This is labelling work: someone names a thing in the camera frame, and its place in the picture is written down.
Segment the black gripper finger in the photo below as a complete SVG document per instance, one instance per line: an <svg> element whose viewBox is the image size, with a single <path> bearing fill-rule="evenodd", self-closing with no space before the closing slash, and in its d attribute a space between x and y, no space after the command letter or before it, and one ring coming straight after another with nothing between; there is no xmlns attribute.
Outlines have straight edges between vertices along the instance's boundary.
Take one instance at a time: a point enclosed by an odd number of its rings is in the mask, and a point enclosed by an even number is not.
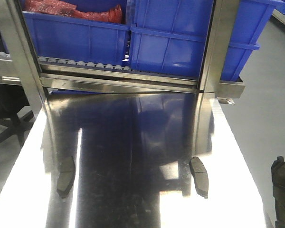
<svg viewBox="0 0 285 228"><path fill-rule="evenodd" d="M275 198L276 228L285 228L285 187L273 184L273 196Z"/></svg>

